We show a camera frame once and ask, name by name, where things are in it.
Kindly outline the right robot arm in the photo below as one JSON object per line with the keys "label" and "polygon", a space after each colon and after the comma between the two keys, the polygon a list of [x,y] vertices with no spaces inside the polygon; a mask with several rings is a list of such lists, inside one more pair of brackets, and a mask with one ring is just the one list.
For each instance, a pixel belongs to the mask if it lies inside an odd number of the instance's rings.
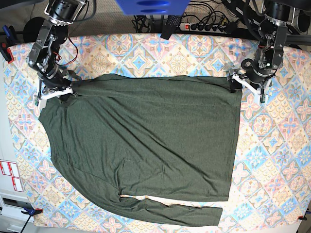
{"label": "right robot arm", "polygon": [[70,63],[64,65],[59,50],[69,38],[69,26],[78,21],[78,16],[88,9],[88,0],[50,0],[44,13],[38,36],[27,56],[28,66],[37,72],[38,88],[33,97],[33,104],[39,109],[46,107],[47,100],[60,98],[66,100],[69,95],[76,95],[71,87],[71,79],[81,81],[74,71],[68,70]]}

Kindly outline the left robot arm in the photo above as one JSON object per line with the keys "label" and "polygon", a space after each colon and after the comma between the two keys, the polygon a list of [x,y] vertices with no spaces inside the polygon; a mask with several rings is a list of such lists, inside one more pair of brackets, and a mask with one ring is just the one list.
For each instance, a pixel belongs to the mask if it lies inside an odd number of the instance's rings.
{"label": "left robot arm", "polygon": [[[249,3],[252,2],[258,16],[264,17],[258,29],[254,30],[248,17]],[[247,88],[254,95],[256,104],[268,100],[266,92],[272,84],[278,69],[283,66],[284,45],[287,39],[287,21],[290,6],[271,0],[258,10],[256,2],[247,0],[243,6],[243,20],[249,32],[259,41],[254,59],[246,58],[241,65],[228,70],[227,80],[232,93]]]}

